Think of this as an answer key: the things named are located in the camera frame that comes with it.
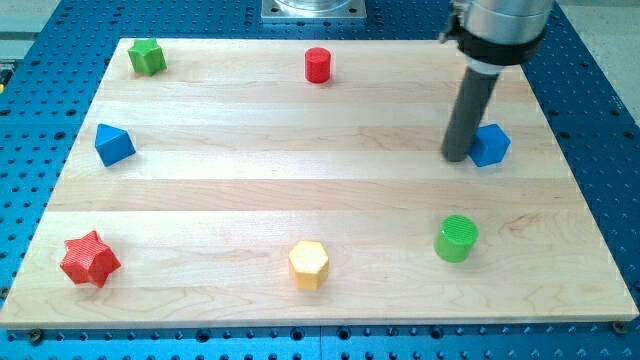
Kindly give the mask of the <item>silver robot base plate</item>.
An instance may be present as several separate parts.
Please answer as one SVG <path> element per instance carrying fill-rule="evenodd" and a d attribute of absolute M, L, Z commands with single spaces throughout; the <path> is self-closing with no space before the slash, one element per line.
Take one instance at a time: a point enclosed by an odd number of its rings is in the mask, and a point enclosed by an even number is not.
<path fill-rule="evenodd" d="M 263 20 L 365 19 L 365 0 L 262 0 Z"/>

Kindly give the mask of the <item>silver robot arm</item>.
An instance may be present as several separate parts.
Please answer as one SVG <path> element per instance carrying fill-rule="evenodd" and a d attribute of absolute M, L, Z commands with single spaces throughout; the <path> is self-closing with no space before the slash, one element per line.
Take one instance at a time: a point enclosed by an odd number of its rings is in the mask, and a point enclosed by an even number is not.
<path fill-rule="evenodd" d="M 451 0 L 439 41 L 457 42 L 468 67 L 487 76 L 534 57 L 553 0 Z"/>

